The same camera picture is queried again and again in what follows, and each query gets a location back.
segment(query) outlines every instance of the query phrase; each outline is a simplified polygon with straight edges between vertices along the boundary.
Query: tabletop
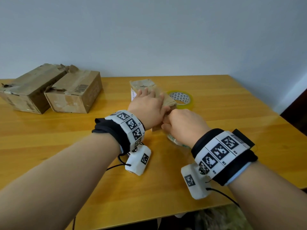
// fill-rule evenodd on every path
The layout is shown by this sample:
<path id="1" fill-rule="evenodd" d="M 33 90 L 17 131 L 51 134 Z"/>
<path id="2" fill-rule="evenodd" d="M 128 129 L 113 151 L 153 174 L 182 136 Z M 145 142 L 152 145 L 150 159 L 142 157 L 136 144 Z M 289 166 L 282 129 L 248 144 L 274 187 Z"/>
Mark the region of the tabletop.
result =
<path id="1" fill-rule="evenodd" d="M 43 115 L 12 110 L 0 99 L 0 189 L 32 167 L 90 134 L 94 119 L 127 109 L 129 81 L 152 79 L 164 91 L 193 97 L 193 111 L 210 127 L 239 129 L 256 145 L 259 161 L 299 188 L 307 187 L 307 138 L 228 75 L 103 77 L 103 90 L 88 114 Z M 163 131 L 147 131 L 152 155 L 137 176 L 122 166 L 108 170 L 76 217 L 75 229 L 101 229 L 230 203 L 212 192 L 194 200 L 181 175 L 193 163 L 190 150 L 175 145 Z M 227 187 L 212 186 L 233 197 Z"/>

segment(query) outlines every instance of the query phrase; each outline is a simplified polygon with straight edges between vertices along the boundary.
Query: cardboard box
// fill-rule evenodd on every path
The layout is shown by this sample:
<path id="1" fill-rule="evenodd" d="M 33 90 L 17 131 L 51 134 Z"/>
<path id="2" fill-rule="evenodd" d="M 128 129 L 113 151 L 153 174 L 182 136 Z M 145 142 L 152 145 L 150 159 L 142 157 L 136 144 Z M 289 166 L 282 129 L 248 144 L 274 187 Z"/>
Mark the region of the cardboard box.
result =
<path id="1" fill-rule="evenodd" d="M 162 90 L 150 79 L 140 80 L 140 81 L 130 81 L 131 86 L 131 101 L 136 96 L 139 89 L 144 90 L 146 87 L 148 88 L 148 91 L 155 90 L 156 96 L 160 95 L 162 93 Z M 177 103 L 174 99 L 172 99 L 166 92 L 164 93 L 164 100 L 163 100 L 163 106 L 170 106 L 171 110 L 174 110 L 177 108 Z M 152 131 L 160 130 L 161 124 L 155 126 L 152 128 Z"/>
<path id="2" fill-rule="evenodd" d="M 46 89 L 45 95 L 56 112 L 88 113 L 101 89 L 100 72 L 71 65 L 64 77 Z"/>
<path id="3" fill-rule="evenodd" d="M 45 89 L 67 73 L 67 67 L 43 64 L 16 78 L 12 84 L 2 84 L 0 96 L 15 110 L 42 114 L 50 107 Z"/>

